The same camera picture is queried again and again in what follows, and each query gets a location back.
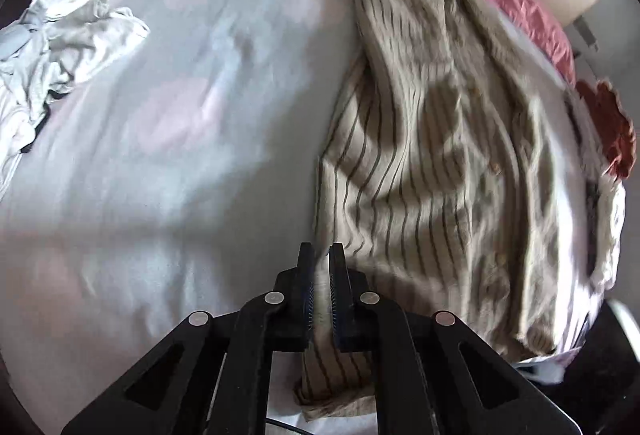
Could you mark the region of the white bed sheet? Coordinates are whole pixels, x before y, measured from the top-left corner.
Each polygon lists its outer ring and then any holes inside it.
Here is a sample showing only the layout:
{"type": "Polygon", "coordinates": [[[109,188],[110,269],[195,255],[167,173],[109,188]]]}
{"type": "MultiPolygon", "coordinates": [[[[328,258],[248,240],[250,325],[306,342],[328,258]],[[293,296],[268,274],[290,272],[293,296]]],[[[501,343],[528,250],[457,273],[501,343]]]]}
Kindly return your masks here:
{"type": "MultiPolygon", "coordinates": [[[[360,43],[354,0],[108,0],[149,35],[50,103],[1,190],[1,358],[45,434],[64,426],[190,314],[268,292],[314,246],[314,331],[279,360],[270,412],[319,434],[370,434],[369,359],[332,339],[314,232],[319,158],[360,43]]],[[[577,239],[587,275],[586,180],[577,239]]]]}

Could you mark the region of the white crumpled clothes pile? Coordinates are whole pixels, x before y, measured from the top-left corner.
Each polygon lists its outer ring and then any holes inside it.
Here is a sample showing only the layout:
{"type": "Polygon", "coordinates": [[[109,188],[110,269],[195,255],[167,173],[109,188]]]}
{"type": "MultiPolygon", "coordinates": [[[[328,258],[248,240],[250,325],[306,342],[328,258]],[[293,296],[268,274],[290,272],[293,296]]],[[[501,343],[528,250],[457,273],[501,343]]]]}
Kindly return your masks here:
{"type": "Polygon", "coordinates": [[[2,191],[47,122],[51,101],[126,57],[149,32],[129,8],[108,0],[32,0],[2,28],[2,191]]]}

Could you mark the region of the white folded clothes stack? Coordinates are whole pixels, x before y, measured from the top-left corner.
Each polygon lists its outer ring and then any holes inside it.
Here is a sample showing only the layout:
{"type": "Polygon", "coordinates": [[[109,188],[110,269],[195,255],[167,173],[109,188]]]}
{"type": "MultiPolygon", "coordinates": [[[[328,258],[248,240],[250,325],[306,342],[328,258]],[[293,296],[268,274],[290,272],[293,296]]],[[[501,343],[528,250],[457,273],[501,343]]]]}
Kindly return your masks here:
{"type": "Polygon", "coordinates": [[[593,290],[604,293],[614,287],[617,278],[626,214],[625,179],[606,173],[608,161],[603,155],[600,136],[575,86],[567,91],[565,104],[586,180],[587,275],[593,290]]]}

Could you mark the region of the rust red folded garment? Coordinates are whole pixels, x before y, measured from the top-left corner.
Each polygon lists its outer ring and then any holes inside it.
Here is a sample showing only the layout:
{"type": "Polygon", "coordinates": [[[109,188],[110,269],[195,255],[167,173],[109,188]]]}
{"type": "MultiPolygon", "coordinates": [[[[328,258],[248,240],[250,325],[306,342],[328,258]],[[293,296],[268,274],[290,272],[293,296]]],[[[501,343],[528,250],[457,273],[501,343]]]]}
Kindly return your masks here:
{"type": "Polygon", "coordinates": [[[606,173],[616,179],[628,179],[637,162],[637,135],[634,123],[622,108],[620,95],[608,80],[598,80],[594,86],[578,80],[575,88],[600,136],[608,161],[606,173]]]}

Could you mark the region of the beige striped button shirt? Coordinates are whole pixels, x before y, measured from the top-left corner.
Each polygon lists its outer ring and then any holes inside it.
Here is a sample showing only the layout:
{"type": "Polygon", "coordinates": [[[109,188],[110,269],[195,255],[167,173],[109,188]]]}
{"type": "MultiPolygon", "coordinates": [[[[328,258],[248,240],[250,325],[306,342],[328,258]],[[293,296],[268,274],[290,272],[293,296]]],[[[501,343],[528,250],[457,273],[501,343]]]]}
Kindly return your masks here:
{"type": "Polygon", "coordinates": [[[511,363],[589,327],[580,158],[562,82],[486,0],[354,0],[360,40],[319,158],[314,232],[406,311],[511,363]]]}

